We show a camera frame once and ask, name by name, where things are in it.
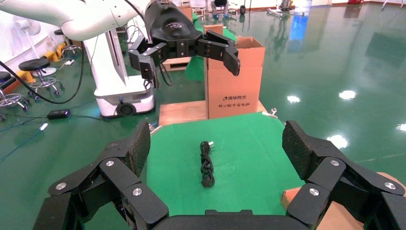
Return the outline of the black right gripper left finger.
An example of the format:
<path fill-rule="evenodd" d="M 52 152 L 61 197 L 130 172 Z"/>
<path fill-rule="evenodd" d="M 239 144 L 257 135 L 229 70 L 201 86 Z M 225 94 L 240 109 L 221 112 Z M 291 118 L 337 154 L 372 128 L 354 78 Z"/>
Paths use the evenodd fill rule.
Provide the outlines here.
<path fill-rule="evenodd" d="M 151 230 L 169 216 L 163 201 L 141 180 L 150 151 L 150 128 L 110 142 L 98 158 L 54 182 L 41 206 L 35 230 L 82 230 L 96 212 L 112 203 L 133 230 Z"/>

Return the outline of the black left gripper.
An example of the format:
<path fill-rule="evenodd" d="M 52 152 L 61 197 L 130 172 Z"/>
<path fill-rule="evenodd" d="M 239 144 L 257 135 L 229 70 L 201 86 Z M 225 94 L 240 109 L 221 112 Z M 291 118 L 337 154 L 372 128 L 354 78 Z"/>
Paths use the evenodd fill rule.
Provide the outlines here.
<path fill-rule="evenodd" d="M 173 2 L 149 3 L 144 22 L 148 40 L 140 35 L 128 49 L 131 67 L 140 71 L 143 79 L 154 80 L 156 67 L 166 59 L 196 55 L 222 61 L 230 73 L 239 75 L 235 41 L 211 30 L 202 34 Z"/>

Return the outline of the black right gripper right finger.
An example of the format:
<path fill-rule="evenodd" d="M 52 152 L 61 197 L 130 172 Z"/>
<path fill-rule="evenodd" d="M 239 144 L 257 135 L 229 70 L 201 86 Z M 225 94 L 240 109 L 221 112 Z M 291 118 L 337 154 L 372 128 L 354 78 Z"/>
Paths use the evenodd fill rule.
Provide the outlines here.
<path fill-rule="evenodd" d="M 405 188 L 347 158 L 331 141 L 306 134 L 287 121 L 282 148 L 304 181 L 287 216 L 316 229 L 331 203 L 342 205 L 366 230 L 406 227 Z"/>

